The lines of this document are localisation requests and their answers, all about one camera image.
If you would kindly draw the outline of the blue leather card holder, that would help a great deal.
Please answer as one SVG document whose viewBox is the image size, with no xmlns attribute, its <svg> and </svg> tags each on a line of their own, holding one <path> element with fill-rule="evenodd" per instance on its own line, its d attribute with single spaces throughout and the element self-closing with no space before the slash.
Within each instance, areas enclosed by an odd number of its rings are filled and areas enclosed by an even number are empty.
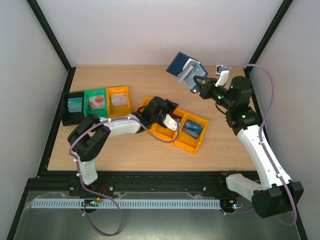
<svg viewBox="0 0 320 240">
<path fill-rule="evenodd" d="M 178 52 L 173 61 L 169 64 L 166 72 L 177 77 L 178 83 L 184 83 L 191 93 L 199 92 L 194 77 L 207 77 L 208 72 L 204 66 L 195 58 L 182 52 Z"/>
</svg>

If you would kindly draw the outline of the yellow triple storage bin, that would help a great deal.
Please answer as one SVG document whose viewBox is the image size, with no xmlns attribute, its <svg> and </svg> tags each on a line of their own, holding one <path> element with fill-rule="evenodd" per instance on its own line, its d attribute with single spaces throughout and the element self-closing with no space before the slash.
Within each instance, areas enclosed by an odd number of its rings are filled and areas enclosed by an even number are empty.
<svg viewBox="0 0 320 240">
<path fill-rule="evenodd" d="M 160 113 L 163 100 L 163 98 L 158 96 L 153 98 L 146 97 L 138 108 L 137 112 L 141 114 L 146 126 L 149 127 L 149 130 L 146 133 L 161 142 L 168 142 L 187 152 L 196 154 L 203 141 L 209 121 L 177 107 L 174 114 L 181 116 L 182 120 L 180 121 L 177 131 L 173 131 L 165 125 L 160 125 Z M 187 120 L 191 120 L 203 126 L 203 130 L 198 139 L 194 139 L 183 131 L 183 127 Z"/>
</svg>

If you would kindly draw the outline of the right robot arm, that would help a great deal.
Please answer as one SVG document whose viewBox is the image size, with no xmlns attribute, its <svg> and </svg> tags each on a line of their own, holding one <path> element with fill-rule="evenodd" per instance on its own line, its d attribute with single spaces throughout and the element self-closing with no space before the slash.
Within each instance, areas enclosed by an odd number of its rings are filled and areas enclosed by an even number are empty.
<svg viewBox="0 0 320 240">
<path fill-rule="evenodd" d="M 249 106 L 253 89 L 251 81 L 243 76 L 231 80 L 225 88 L 217 79 L 194 76 L 202 99 L 212 99 L 226 109 L 228 126 L 245 146 L 254 163 L 260 182 L 255 182 L 240 173 L 229 173 L 218 183 L 218 191 L 229 196 L 236 192 L 251 201 L 253 209 L 261 218 L 293 213 L 297 221 L 297 202 L 304 191 L 302 184 L 294 182 L 284 171 L 273 153 L 263 132 L 263 125 Z"/>
</svg>

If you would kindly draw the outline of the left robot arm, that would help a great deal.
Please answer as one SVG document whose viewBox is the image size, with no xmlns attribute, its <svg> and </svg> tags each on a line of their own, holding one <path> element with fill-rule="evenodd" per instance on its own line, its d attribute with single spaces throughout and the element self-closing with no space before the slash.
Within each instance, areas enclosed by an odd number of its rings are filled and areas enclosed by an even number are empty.
<svg viewBox="0 0 320 240">
<path fill-rule="evenodd" d="M 80 180 L 89 186 L 98 179 L 96 157 L 111 137 L 146 132 L 163 143 L 177 140 L 177 137 L 162 140 L 151 132 L 151 127 L 158 124 L 179 132 L 180 123 L 173 117 L 178 106 L 175 102 L 155 96 L 146 106 L 139 107 L 126 116 L 105 118 L 91 113 L 85 117 L 67 138 L 69 154 L 74 157 Z"/>
</svg>

